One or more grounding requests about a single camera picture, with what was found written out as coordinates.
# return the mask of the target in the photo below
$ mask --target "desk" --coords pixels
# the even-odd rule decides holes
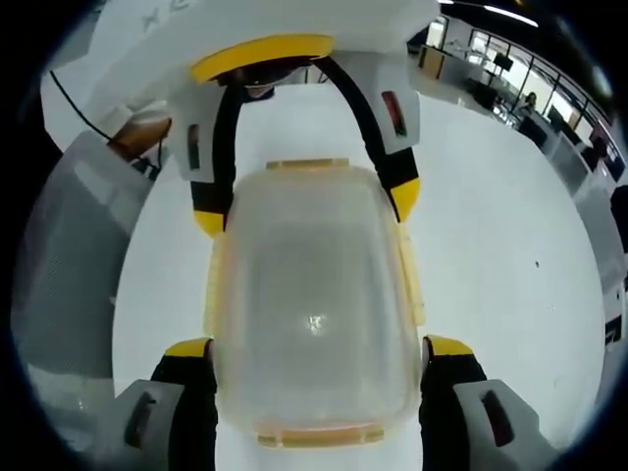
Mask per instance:
[[[587,233],[545,156],[473,111],[421,97],[419,204],[407,223],[427,324],[471,345],[566,445],[594,407],[602,372],[603,303]],[[350,156],[370,168],[359,130],[328,84],[286,85],[247,104],[236,136],[238,178],[266,161]],[[165,348],[202,336],[212,241],[192,219],[188,183],[170,159],[139,217],[116,303],[116,392],[148,379]],[[220,423],[217,469],[417,469],[416,420],[359,448],[262,449]]]

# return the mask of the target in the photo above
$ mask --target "person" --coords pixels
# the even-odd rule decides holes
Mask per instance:
[[[523,103],[520,103],[514,110],[514,114],[521,120],[527,118],[535,111],[537,106],[537,94],[531,91],[528,96],[525,97]]]
[[[606,148],[606,141],[601,136],[597,136],[593,139],[592,146],[582,151],[582,158],[585,159],[592,172],[596,170],[598,162],[606,157]]]

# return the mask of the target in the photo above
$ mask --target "ceiling light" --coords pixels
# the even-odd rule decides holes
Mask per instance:
[[[533,27],[539,27],[539,24],[537,22],[533,22],[529,18],[522,17],[521,15],[517,15],[516,13],[508,12],[507,10],[502,10],[501,8],[495,8],[495,7],[491,7],[489,5],[485,5],[484,9],[488,10],[489,12],[499,13],[500,15],[504,15],[506,17],[514,18],[515,20],[519,20],[520,22],[523,22],[523,23],[528,24],[528,25],[533,26]]]

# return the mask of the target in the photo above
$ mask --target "plastic container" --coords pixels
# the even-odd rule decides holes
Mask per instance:
[[[208,294],[222,420],[262,445],[329,446],[380,440],[416,414],[417,299],[399,234],[372,172],[241,181]]]

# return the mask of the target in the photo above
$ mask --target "wire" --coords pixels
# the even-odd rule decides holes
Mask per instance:
[[[161,138],[159,139],[159,147],[157,147],[157,165],[159,166],[159,170],[162,170],[164,168],[164,166],[161,164],[161,151],[164,144],[164,137],[166,136],[164,135],[161,136]]]
[[[59,79],[57,78],[57,76],[55,75],[54,72],[50,71],[50,77],[52,77],[53,81],[57,84],[57,87],[59,88],[59,91],[61,91],[61,93],[63,94],[63,96],[66,98],[66,100],[68,100],[68,103],[70,104],[70,106],[72,106],[72,109],[75,110],[75,112],[77,113],[78,117],[81,118],[83,120],[83,122],[88,125],[90,128],[92,128],[94,131],[96,131],[96,133],[102,135],[105,139],[107,139],[108,142],[112,142],[114,139],[111,138],[109,135],[105,134],[103,131],[101,131],[99,128],[97,128],[83,113],[82,111],[79,109],[79,107],[76,105],[76,103],[74,102],[74,100],[72,98],[70,98],[70,95],[68,94],[68,92],[66,91],[66,89],[63,87],[62,84],[59,83]]]

